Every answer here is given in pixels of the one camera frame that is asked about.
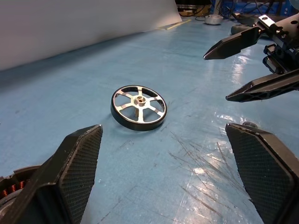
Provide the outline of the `tan cardboard box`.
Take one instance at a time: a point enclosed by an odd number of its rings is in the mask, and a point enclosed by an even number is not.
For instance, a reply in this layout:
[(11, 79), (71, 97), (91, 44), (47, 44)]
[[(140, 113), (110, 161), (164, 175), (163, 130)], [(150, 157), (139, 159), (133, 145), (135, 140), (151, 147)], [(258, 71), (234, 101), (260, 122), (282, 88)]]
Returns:
[(204, 17), (210, 13), (211, 4), (205, 5), (177, 5), (178, 13), (182, 17)]

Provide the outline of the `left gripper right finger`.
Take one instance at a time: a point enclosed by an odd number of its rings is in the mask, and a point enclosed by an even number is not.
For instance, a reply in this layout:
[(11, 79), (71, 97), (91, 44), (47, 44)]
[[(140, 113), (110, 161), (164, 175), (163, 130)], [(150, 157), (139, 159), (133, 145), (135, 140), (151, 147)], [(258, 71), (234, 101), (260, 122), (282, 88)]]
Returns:
[(299, 159), (274, 134), (226, 125), (240, 178), (264, 224), (299, 224)]

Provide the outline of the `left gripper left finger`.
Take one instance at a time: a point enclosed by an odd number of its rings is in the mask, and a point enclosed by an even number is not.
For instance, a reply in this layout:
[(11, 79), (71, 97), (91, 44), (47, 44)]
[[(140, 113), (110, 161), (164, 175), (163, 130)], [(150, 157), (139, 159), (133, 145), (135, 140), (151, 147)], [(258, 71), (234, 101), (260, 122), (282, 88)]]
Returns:
[(0, 224), (80, 224), (92, 191), (102, 125), (67, 135), (38, 168)]

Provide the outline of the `spoked silver rotor wheel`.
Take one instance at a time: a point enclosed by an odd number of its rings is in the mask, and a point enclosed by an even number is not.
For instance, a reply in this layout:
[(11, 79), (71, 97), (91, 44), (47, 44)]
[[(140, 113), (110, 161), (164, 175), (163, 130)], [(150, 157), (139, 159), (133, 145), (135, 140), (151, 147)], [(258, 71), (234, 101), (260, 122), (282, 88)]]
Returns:
[[(124, 96), (130, 102), (117, 106), (115, 100)], [(121, 111), (133, 107), (137, 120), (124, 116)], [(149, 109), (159, 116), (154, 121), (145, 121), (144, 110)], [(110, 110), (113, 118), (124, 127), (134, 131), (150, 131), (158, 128), (164, 122), (167, 114), (167, 104), (156, 91), (140, 85), (127, 85), (117, 89), (111, 97)]]

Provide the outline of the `grey motor housing copper coils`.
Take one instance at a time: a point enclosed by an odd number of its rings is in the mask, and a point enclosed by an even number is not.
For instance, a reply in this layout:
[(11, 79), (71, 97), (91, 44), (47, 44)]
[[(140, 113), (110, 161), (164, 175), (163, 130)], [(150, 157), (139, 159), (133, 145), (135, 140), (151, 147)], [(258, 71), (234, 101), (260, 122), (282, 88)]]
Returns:
[(33, 173), (41, 165), (24, 167), (15, 170), (7, 177), (0, 177), (0, 220), (7, 213), (9, 207), (14, 203)]

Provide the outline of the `silver round metal part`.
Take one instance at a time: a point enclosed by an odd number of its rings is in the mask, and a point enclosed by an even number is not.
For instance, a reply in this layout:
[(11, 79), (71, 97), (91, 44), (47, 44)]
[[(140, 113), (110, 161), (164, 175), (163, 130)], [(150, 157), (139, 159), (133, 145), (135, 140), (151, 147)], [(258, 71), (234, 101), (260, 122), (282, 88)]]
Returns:
[(221, 25), (223, 21), (223, 17), (218, 14), (210, 14), (205, 16), (205, 24), (206, 25)]

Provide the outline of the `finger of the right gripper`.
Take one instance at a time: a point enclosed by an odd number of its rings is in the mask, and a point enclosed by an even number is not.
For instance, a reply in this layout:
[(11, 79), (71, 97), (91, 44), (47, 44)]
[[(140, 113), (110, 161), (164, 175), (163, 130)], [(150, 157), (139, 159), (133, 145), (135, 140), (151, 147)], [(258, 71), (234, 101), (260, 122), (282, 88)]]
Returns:
[(227, 95), (226, 100), (232, 102), (266, 100), (291, 91), (299, 91), (299, 69), (281, 75), (273, 73), (252, 80)]
[(242, 49), (255, 45), (262, 34), (258, 26), (249, 28), (230, 37), (224, 38), (213, 45), (203, 56), (204, 60), (219, 60), (231, 57)]

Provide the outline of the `dark rounded object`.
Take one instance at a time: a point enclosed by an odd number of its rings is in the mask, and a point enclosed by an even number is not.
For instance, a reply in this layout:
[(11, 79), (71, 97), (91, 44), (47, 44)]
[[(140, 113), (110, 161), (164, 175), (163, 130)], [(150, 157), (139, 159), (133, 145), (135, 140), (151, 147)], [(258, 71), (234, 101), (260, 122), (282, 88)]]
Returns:
[(248, 26), (248, 25), (244, 25), (244, 24), (237, 24), (237, 25), (233, 25), (231, 27), (230, 32), (231, 32), (231, 35), (235, 35), (237, 33), (243, 32), (250, 28), (252, 28), (252, 26)]

